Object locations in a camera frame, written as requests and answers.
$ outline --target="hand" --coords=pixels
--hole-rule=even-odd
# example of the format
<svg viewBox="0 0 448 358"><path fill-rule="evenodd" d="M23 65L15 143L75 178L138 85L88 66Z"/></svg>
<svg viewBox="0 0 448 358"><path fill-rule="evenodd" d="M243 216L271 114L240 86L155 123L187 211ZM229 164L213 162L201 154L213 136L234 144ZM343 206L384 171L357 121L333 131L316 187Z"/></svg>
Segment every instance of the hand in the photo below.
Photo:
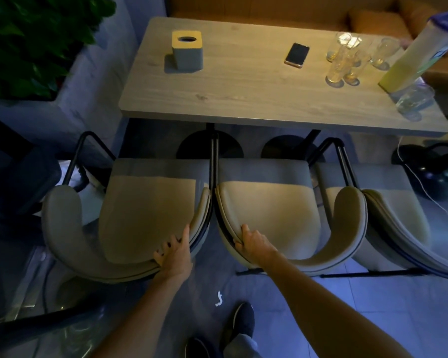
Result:
<svg viewBox="0 0 448 358"><path fill-rule="evenodd" d="M235 249L249 260L265 270L265 266L274 260L278 254L277 249L272 245L265 235L259 231L250 231L249 226L242 225L242 241L234 240Z"/></svg>
<svg viewBox="0 0 448 358"><path fill-rule="evenodd" d="M164 241L162 244L162 253L156 250L153 258L161 266L161 271L156 275L164 279L179 280L183 283L191 274L192 262L191 252L189 251L189 224L182 232L181 241L171 236L170 241Z"/></svg>

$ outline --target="foot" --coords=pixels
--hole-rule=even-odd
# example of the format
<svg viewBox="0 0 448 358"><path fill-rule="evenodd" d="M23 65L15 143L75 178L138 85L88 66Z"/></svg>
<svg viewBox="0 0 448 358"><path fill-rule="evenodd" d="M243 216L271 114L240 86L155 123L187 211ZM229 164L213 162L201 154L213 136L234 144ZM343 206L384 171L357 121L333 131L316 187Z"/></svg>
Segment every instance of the foot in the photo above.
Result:
<svg viewBox="0 0 448 358"><path fill-rule="evenodd" d="M239 334L245 334L252 338L254 334L254 309L250 303L241 303L234 313L231 340Z"/></svg>
<svg viewBox="0 0 448 358"><path fill-rule="evenodd" d="M214 351L209 343L202 338L192 337L184 349L185 358L214 358Z"/></svg>

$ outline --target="right hand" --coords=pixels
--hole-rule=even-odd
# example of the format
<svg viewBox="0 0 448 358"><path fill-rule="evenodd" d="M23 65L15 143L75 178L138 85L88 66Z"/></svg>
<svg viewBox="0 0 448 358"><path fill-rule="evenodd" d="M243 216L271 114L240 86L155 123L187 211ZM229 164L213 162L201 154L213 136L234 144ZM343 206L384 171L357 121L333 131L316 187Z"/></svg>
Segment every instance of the right hand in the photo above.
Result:
<svg viewBox="0 0 448 358"><path fill-rule="evenodd" d="M266 264L274 260L277 249L267 237L259 231L250 231L249 226L242 225L242 243L234 240L235 249L253 265L265 269Z"/></svg>

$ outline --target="table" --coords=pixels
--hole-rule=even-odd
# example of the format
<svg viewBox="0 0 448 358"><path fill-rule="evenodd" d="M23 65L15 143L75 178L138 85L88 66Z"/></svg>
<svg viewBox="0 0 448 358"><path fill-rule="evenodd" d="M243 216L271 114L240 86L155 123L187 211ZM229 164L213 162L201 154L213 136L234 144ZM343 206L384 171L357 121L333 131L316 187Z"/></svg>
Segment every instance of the table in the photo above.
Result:
<svg viewBox="0 0 448 358"><path fill-rule="evenodd" d="M204 69L174 69L171 32L199 30ZM378 134L442 136L448 121L436 104L406 120L367 66L356 87L335 89L325 59L335 32L156 17L146 30L119 102L127 117ZM294 42L310 51L302 69L283 63Z"/></svg>

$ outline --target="smartphone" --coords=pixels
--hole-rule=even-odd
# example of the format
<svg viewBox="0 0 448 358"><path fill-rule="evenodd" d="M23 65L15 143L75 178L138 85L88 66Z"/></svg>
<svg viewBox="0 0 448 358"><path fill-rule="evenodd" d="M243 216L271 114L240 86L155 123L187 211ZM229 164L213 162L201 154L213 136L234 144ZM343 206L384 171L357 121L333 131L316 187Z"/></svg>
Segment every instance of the smartphone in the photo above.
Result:
<svg viewBox="0 0 448 358"><path fill-rule="evenodd" d="M295 66L296 68L301 68L302 65L304 65L304 60L309 53L309 49L310 47L308 46L300 45L294 42L294 45L290 48L284 63Z"/></svg>

